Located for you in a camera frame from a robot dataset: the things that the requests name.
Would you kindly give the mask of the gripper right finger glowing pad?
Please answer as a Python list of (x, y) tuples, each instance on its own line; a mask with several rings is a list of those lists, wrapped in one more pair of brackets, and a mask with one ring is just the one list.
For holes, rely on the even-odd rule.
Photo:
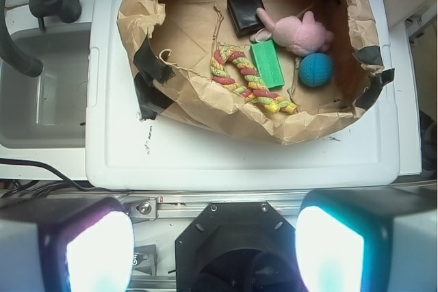
[(437, 190), (312, 190), (295, 249), (309, 291), (436, 291)]

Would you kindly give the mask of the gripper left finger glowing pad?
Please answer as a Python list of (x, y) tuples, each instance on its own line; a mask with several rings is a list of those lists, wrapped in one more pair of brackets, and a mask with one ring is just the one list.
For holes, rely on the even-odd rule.
[(133, 249), (114, 197), (1, 199), (2, 291), (126, 291)]

